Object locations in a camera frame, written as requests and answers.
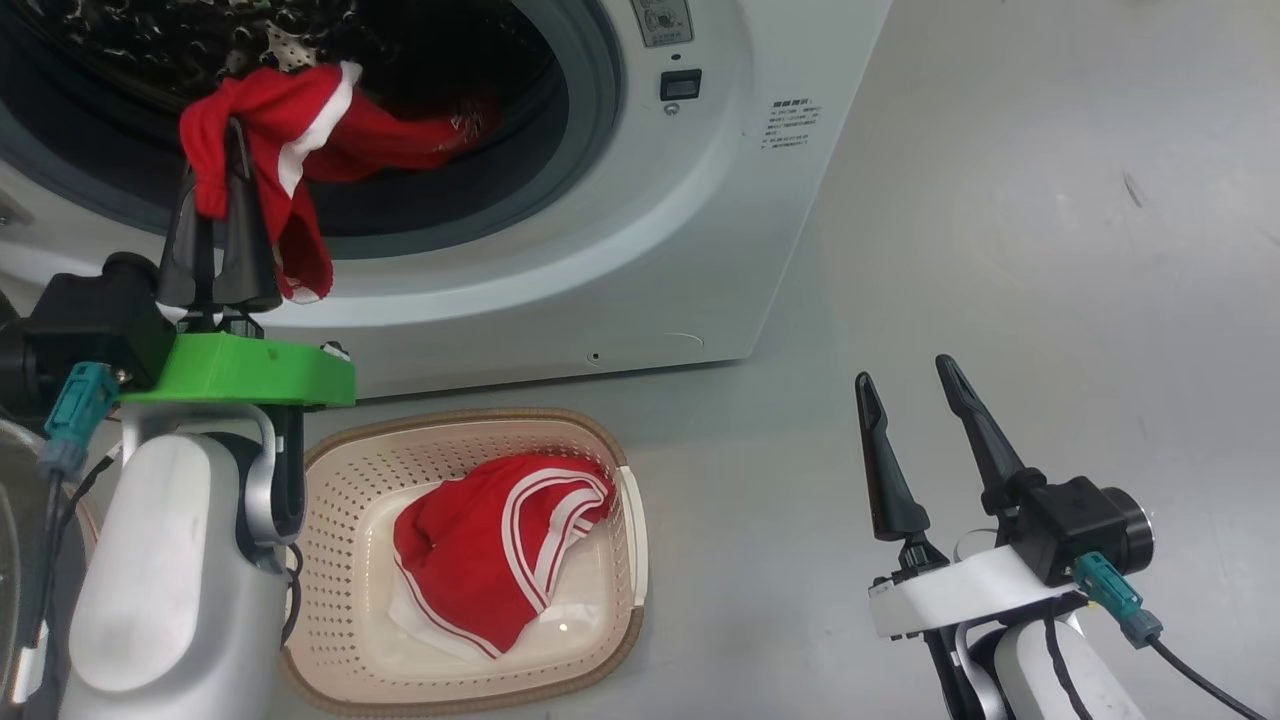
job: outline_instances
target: green mount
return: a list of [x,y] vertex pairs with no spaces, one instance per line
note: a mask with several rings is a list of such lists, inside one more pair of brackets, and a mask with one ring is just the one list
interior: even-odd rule
[[320,347],[225,333],[179,334],[160,382],[120,402],[356,404],[356,366]]

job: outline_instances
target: washing machine door opening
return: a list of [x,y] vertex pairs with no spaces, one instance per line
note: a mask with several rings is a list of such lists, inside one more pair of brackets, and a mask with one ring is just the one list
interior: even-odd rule
[[[196,19],[156,20],[169,6]],[[365,65],[361,91],[404,119],[468,95],[502,110],[493,136],[443,168],[312,183],[339,260],[451,247],[534,215],[595,163],[622,97],[596,0],[0,0],[0,159],[161,236],[182,108],[220,77],[337,60]]]

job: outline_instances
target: washing machine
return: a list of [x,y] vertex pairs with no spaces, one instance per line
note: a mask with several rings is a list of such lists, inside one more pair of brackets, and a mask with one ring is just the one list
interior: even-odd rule
[[[127,45],[165,8],[243,1],[0,0],[0,287],[19,306],[111,252],[159,258],[182,91],[218,78],[183,72],[209,47]],[[252,6],[287,28],[303,1]],[[340,342],[378,397],[750,355],[891,0],[344,1],[425,49],[366,72],[371,96],[480,83],[503,108],[444,168],[314,187],[333,292],[259,319]],[[136,36],[113,47],[122,18]]]

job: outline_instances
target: beige basket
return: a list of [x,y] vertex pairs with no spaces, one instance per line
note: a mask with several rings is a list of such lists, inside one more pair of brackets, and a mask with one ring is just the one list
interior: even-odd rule
[[[390,525],[443,480],[522,452],[596,461],[618,488],[614,506],[575,544],[552,605],[509,653],[445,656],[387,616]],[[544,700],[598,683],[640,634],[649,562],[639,488],[617,442],[582,415],[485,410],[351,430],[308,454],[307,493],[302,610],[282,662],[326,712],[421,717]]]

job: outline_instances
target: red cloth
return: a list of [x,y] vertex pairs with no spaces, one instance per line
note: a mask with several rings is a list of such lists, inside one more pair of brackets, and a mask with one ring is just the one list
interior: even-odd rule
[[260,68],[228,78],[182,114],[182,146],[196,172],[201,215],[227,218],[227,124],[244,124],[257,170],[280,291],[316,301],[333,286],[333,260],[320,237],[302,177],[349,182],[387,168],[426,170],[471,149],[497,124],[479,104],[448,118],[402,122],[355,90],[360,65],[316,67],[300,74]]
[[392,619],[447,652],[498,657],[547,609],[564,551],[612,501],[600,469],[573,457],[503,457],[445,482],[396,520]]

